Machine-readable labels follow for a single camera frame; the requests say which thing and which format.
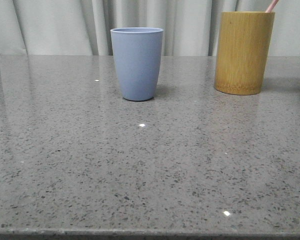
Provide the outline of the blue plastic cup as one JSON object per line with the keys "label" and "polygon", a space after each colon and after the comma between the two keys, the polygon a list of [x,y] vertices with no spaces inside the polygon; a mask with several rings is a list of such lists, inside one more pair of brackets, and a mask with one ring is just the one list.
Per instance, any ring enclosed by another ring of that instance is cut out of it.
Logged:
{"label": "blue plastic cup", "polygon": [[122,97],[141,102],[154,97],[161,66],[164,30],[126,27],[110,30],[115,71]]}

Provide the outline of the bamboo cylindrical holder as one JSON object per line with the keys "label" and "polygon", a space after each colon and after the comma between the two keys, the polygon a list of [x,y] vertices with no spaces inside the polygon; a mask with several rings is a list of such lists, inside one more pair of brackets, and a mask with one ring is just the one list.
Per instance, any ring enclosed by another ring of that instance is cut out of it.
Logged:
{"label": "bamboo cylindrical holder", "polygon": [[232,95],[261,92],[272,36],[274,12],[221,14],[214,88]]}

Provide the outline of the grey-white curtain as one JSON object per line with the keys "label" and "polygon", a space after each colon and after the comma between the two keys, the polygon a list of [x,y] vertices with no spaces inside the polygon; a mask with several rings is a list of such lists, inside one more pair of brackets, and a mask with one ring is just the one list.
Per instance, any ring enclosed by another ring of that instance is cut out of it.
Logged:
{"label": "grey-white curtain", "polygon": [[112,54],[110,30],[164,30],[165,56],[214,56],[223,12],[268,0],[0,0],[0,55]]}

